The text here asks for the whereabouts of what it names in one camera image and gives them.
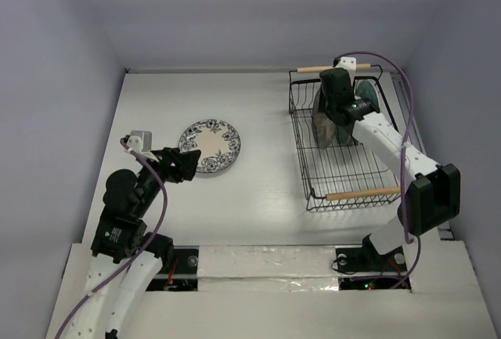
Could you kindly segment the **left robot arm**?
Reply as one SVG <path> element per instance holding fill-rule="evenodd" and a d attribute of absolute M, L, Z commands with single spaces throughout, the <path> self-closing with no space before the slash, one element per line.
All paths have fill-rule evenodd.
<path fill-rule="evenodd" d="M 163 148 L 140 154 L 126 147 L 141 165 L 138 173 L 114 171 L 106 180 L 104 208 L 90 247 L 81 300 L 56 332 L 58 338 L 120 338 L 146 288 L 159 272 L 176 266 L 172 238 L 143 221 L 165 183 L 190 181 L 200 151 Z"/>

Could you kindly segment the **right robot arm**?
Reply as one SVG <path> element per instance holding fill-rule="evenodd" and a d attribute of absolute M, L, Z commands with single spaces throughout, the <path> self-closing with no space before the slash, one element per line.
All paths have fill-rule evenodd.
<path fill-rule="evenodd" d="M 403 244 L 421 245 L 421 236 L 455 218 L 460 211 L 460 171 L 441 165 L 407 142 L 369 99 L 357 98 L 351 74 L 343 67 L 319 75 L 320 107 L 338 128 L 368 147 L 398 176 L 401 203 L 395 217 L 367 235 L 356 256 L 378 270 Z"/>

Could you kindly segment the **dark grey snowflake plate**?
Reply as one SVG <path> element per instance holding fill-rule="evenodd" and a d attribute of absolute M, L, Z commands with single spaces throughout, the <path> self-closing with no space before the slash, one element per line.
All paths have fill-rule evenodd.
<path fill-rule="evenodd" d="M 326 116 L 325 113 L 320 111 L 320 100 L 322 90 L 319 89 L 313 101 L 312 109 L 312 128 L 314 140 L 317 146 L 324 150 L 328 148 L 334 139 L 336 132 L 336 125 Z"/>

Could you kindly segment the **blue floral patterned plate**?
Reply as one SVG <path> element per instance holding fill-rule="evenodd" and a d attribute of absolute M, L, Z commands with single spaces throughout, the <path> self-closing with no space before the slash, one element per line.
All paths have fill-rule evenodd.
<path fill-rule="evenodd" d="M 238 131 L 230 123 L 217 119 L 191 124 L 178 141 L 182 152 L 200 151 L 196 171 L 202 174 L 229 168 L 240 155 L 241 145 Z"/>

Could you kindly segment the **teal and red plate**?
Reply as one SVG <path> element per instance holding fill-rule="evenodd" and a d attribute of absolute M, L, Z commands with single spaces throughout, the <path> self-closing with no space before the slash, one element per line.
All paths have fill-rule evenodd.
<path fill-rule="evenodd" d="M 376 112 L 380 111 L 379 98 L 374 85 L 368 80 L 358 81 L 355 85 L 355 97 L 357 99 L 368 99 Z"/>

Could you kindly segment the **mint green flower plate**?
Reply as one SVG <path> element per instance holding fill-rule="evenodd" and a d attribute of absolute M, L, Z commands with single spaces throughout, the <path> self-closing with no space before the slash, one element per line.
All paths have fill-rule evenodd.
<path fill-rule="evenodd" d="M 356 145 L 357 141 L 342 127 L 336 128 L 336 140 L 340 146 Z"/>

